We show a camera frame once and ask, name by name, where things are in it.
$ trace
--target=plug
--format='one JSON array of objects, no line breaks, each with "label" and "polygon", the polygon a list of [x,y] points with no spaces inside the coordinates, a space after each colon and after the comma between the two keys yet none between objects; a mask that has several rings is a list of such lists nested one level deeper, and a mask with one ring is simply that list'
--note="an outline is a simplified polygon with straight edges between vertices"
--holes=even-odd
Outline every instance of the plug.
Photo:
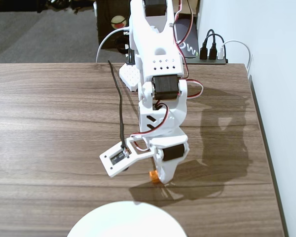
[{"label": "plug", "polygon": [[219,49],[219,52],[218,52],[218,58],[217,59],[219,59],[219,60],[222,60],[223,59],[223,47],[221,47],[220,49]]},{"label": "plug", "polygon": [[217,57],[216,43],[213,43],[211,49],[209,50],[209,59],[216,59],[216,57]]},{"label": "plug", "polygon": [[199,59],[207,59],[207,47],[205,42],[199,51]]}]

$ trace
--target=round sticker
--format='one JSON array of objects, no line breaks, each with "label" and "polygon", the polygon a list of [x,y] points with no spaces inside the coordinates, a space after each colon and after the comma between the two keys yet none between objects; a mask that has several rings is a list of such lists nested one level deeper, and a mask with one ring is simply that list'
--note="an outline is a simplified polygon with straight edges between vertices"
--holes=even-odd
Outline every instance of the round sticker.
[{"label": "round sticker", "polygon": [[111,19],[111,25],[114,29],[120,29],[125,27],[127,24],[125,17],[115,16]]}]

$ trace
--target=black plug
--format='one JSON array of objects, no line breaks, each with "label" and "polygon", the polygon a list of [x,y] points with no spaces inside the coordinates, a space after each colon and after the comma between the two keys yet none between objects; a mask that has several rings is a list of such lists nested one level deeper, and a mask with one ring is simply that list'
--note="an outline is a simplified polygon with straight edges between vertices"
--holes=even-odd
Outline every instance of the black plug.
[{"label": "black plug", "polygon": [[209,59],[216,59],[216,58],[217,58],[216,43],[213,43],[211,49],[209,50]]},{"label": "black plug", "polygon": [[199,59],[207,59],[207,47],[206,43],[203,43],[203,46],[201,47],[201,50],[199,51]]}]

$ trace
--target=white plate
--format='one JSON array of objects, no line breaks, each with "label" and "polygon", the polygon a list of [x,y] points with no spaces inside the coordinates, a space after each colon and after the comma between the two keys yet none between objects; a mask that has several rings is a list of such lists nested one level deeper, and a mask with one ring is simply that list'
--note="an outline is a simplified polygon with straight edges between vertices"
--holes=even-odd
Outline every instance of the white plate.
[{"label": "white plate", "polygon": [[82,217],[68,237],[187,237],[164,210],[134,201],[100,206]]}]

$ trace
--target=orange part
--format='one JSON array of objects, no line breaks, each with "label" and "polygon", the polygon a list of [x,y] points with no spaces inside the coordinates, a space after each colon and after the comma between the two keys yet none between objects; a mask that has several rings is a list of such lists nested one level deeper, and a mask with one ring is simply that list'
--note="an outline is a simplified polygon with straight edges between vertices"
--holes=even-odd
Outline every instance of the orange part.
[{"label": "orange part", "polygon": [[154,184],[160,183],[160,180],[158,178],[158,171],[153,170],[149,172],[150,179]]}]

